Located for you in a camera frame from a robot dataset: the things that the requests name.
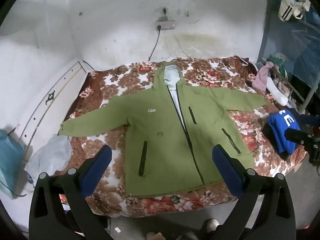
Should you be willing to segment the white power strip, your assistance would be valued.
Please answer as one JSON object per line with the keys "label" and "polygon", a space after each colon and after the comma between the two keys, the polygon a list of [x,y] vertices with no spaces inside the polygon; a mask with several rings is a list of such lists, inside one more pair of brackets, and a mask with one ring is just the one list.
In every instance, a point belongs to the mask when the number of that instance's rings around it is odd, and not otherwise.
{"label": "white power strip", "polygon": [[173,30],[175,29],[176,22],[175,21],[160,21],[156,22],[156,30]]}

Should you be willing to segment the white bed headboard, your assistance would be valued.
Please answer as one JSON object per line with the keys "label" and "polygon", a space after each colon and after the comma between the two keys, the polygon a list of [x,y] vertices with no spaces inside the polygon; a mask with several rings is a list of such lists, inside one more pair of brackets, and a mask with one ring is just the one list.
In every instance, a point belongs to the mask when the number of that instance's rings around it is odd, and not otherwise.
{"label": "white bed headboard", "polygon": [[25,146],[25,161],[58,133],[91,71],[88,63],[73,59],[31,100],[15,129],[18,142]]}

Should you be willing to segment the white shoe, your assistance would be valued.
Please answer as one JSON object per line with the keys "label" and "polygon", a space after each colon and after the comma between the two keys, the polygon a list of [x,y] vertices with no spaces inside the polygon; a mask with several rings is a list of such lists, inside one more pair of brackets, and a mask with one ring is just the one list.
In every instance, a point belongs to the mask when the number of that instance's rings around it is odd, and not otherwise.
{"label": "white shoe", "polygon": [[216,219],[207,219],[203,223],[202,230],[206,233],[214,232],[219,225],[220,223]]}

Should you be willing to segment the floral brown bed blanket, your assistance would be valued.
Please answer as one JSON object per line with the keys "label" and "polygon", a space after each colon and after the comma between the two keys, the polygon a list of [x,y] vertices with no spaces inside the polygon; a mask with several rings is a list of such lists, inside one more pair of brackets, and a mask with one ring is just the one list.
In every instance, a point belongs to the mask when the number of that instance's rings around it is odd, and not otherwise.
{"label": "floral brown bed blanket", "polygon": [[[189,85],[228,87],[251,92],[247,81],[255,76],[255,67],[248,59],[238,56],[211,59],[177,59],[177,64]],[[74,118],[102,107],[114,96],[139,92],[152,86],[158,67],[154,62],[122,65],[112,70],[88,74],[83,87],[67,116]],[[269,104],[248,112],[230,111],[248,149],[253,154],[254,168],[263,176],[287,174],[297,170],[306,157],[298,147],[286,160],[275,152],[262,133],[264,118],[276,113],[280,106],[267,95]],[[167,196],[133,198],[125,194],[125,137],[126,127],[113,129],[93,137],[72,138],[72,156],[68,167],[79,167],[95,156],[103,145],[112,148],[112,161],[87,203],[97,215],[132,218],[204,209],[212,205],[232,202],[234,197],[223,182]]]}

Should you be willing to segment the pink cloth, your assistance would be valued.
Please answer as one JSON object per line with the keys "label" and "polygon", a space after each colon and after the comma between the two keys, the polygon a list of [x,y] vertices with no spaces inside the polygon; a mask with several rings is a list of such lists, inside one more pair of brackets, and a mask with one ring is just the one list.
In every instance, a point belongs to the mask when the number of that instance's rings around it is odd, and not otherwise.
{"label": "pink cloth", "polygon": [[274,64],[270,61],[266,62],[264,66],[262,66],[255,79],[252,81],[252,86],[261,92],[265,92],[267,89],[267,78],[270,69],[274,66]]}

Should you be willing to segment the light grey plastic bag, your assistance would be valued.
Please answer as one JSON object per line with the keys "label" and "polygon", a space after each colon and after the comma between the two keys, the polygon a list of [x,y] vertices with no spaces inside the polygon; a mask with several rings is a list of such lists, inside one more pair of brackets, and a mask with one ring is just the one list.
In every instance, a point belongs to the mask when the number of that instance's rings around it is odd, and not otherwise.
{"label": "light grey plastic bag", "polygon": [[72,156],[71,141],[66,135],[53,135],[49,141],[35,152],[26,163],[24,170],[33,181],[42,172],[53,176],[56,171],[66,168]]}

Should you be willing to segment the blue folded garment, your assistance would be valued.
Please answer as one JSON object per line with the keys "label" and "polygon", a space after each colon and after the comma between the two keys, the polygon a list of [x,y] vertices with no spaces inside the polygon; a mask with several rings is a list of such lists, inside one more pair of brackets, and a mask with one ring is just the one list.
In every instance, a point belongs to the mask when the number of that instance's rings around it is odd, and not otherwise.
{"label": "blue folded garment", "polygon": [[281,110],[278,113],[271,114],[267,119],[266,124],[271,129],[279,153],[286,152],[288,155],[292,155],[296,149],[296,144],[285,138],[285,131],[288,128],[300,131],[300,126],[293,112],[296,111],[291,108]]}

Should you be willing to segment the green hooded jacket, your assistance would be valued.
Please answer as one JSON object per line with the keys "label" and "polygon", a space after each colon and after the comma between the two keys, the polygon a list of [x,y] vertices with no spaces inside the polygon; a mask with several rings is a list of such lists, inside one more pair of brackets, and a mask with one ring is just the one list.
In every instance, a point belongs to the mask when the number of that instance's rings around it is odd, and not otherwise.
{"label": "green hooded jacket", "polygon": [[228,112],[264,105],[257,93],[190,86],[176,63],[164,62],[151,88],[115,96],[105,106],[63,122],[59,134],[89,137],[127,126],[126,194],[161,196],[220,181],[212,160],[216,145],[244,167],[253,167],[253,156]]}

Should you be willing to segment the white striped hanging garment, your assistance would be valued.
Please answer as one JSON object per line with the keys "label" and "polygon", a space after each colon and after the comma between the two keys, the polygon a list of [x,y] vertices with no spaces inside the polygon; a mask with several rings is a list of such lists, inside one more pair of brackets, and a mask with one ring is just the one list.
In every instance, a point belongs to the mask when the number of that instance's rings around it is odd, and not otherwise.
{"label": "white striped hanging garment", "polygon": [[292,17],[301,20],[310,7],[309,0],[281,0],[278,17],[283,22],[289,21]]}

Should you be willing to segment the teal plastic bag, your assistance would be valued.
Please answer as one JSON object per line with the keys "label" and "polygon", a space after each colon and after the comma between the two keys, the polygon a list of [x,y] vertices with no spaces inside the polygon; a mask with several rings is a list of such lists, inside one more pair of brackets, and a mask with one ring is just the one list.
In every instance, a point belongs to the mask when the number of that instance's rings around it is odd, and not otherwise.
{"label": "teal plastic bag", "polygon": [[15,129],[1,130],[1,191],[11,199],[26,196],[15,193],[25,152],[25,146],[13,137]]}

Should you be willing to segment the metal bunk bed frame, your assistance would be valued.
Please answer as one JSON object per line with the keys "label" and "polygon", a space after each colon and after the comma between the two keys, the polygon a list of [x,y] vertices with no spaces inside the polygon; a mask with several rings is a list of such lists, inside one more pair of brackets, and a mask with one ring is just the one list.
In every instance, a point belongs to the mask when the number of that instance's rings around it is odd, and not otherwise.
{"label": "metal bunk bed frame", "polygon": [[268,0],[265,29],[259,51],[259,61],[276,60],[299,94],[293,98],[302,104],[313,86],[317,86],[306,110],[319,115],[319,15],[313,7],[302,19],[281,21],[278,11],[281,0]]}

